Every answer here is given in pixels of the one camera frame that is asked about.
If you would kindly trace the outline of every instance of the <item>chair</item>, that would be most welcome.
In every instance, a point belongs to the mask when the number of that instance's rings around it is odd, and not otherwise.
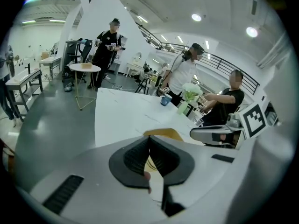
[[[137,87],[137,90],[135,91],[135,93],[139,93],[142,88],[144,88],[143,93],[145,94],[145,92],[146,92],[146,94],[148,95],[149,94],[149,88],[152,88],[152,86],[150,85],[150,79],[148,79],[148,78],[143,79],[143,81],[139,83],[139,86]]]
[[[78,41],[67,41],[66,42],[68,45],[73,45],[75,44],[76,45],[76,50],[75,50],[75,54],[69,54],[69,58],[71,61],[74,61],[75,63],[78,63],[78,57],[81,57],[81,62],[82,63],[85,63],[87,61],[87,56],[90,52],[90,50],[92,49],[93,47],[93,42],[91,40],[88,40],[88,39],[85,39],[85,40],[78,40]],[[80,49],[80,46],[81,44],[85,45],[83,50],[81,51]],[[62,82],[64,82],[67,78],[75,78],[75,75],[74,75],[74,72],[70,71],[69,67],[67,65],[64,66],[64,73],[69,73],[71,74],[70,76],[68,77],[64,77],[62,78]],[[84,83],[86,83],[86,80],[83,79],[83,72],[77,72],[77,79],[82,79],[84,81]]]

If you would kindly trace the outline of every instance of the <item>mug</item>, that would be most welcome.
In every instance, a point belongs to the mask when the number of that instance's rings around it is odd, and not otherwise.
[[[168,94],[164,94],[161,96],[162,99],[161,99],[161,105],[163,106],[167,106],[168,103],[171,101],[172,97]]]

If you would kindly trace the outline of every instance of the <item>hand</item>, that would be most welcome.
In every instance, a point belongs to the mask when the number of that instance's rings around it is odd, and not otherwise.
[[[207,101],[211,101],[211,100],[214,100],[214,94],[206,94],[205,96],[204,96],[204,98],[207,100]]]
[[[114,46],[107,46],[107,49],[110,51],[114,51]]]
[[[199,110],[199,112],[207,114],[209,112],[210,109],[207,109],[207,107],[203,107]]]

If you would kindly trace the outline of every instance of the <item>shoe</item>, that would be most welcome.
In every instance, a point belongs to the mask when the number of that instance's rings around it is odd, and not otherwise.
[[[13,127],[15,127],[17,125],[17,119],[14,117],[13,119]]]

